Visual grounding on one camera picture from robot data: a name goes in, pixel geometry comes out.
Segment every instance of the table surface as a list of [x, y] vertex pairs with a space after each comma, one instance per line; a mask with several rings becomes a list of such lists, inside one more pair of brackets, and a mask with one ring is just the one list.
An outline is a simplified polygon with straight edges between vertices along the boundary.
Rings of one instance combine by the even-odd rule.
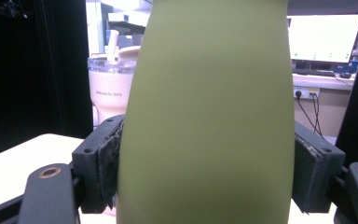
[[[28, 175], [34, 170], [52, 163], [69, 163], [72, 151], [82, 141], [56, 134], [43, 134], [0, 153], [0, 203], [22, 195]], [[292, 200], [288, 223], [333, 223], [335, 211], [336, 207], [332, 204], [329, 214], [302, 214]], [[99, 215], [79, 214], [83, 224], [116, 223], [116, 217], [111, 211]]]

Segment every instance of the monitor screen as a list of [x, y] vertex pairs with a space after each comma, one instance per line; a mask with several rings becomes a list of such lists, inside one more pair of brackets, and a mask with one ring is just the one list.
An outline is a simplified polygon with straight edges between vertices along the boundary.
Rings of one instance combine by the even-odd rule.
[[292, 60], [348, 63], [358, 14], [287, 16]]

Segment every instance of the plastic container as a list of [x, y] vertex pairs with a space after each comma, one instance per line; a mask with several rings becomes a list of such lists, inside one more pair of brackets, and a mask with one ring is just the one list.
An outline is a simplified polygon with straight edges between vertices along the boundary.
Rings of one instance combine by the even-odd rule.
[[88, 59], [89, 94], [98, 112], [98, 124], [125, 114], [136, 61], [121, 63]]

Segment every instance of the cable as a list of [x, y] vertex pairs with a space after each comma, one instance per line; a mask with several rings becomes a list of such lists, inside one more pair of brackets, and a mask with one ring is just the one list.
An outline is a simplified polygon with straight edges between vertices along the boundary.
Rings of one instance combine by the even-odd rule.
[[316, 130], [318, 129], [318, 124], [319, 124], [319, 118], [318, 118], [318, 114], [319, 114], [319, 107], [316, 108], [316, 101], [315, 101], [315, 97], [314, 97], [314, 93], [310, 93], [310, 95], [312, 96], [312, 102], [313, 102], [313, 111], [315, 111], [315, 128], [313, 129], [313, 132], [315, 133]]
[[341, 79], [339, 79], [339, 78], [337, 78], [337, 77], [335, 77], [335, 79], [338, 80], [338, 81], [340, 81], [340, 82], [342, 82], [342, 83], [344, 83], [344, 84], [347, 85], [347, 86], [350, 86], [350, 87], [353, 86], [353, 85], [349, 84], [348, 82], [343, 81], [343, 80], [341, 80]]
[[307, 119], [310, 122], [310, 125], [313, 127], [314, 131], [316, 131], [316, 133], [318, 133], [322, 137], [322, 139], [324, 139], [324, 137], [322, 136], [322, 133], [320, 133], [319, 130], [316, 128], [316, 126], [312, 123], [312, 121], [310, 120], [310, 117], [308, 116], [307, 112], [302, 107], [302, 105], [300, 103], [300, 97], [301, 97], [301, 91], [296, 91], [296, 98], [297, 98], [298, 105], [300, 106], [301, 110], [304, 112], [305, 116], [307, 117]]
[[319, 132], [321, 134], [321, 136], [323, 137], [322, 135], [322, 130], [321, 130], [321, 124], [319, 122], [319, 97], [317, 94], [315, 93], [312, 93], [311, 94], [312, 96], [312, 100], [313, 100], [313, 108], [315, 109], [315, 116], [316, 116], [316, 121], [315, 121], [315, 129], [318, 128], [319, 129]]

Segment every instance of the green bottle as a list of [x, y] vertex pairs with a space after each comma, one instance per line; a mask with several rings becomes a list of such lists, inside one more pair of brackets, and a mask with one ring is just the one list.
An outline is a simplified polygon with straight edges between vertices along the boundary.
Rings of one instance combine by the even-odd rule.
[[120, 151], [117, 223], [287, 223], [286, 0], [155, 0]]

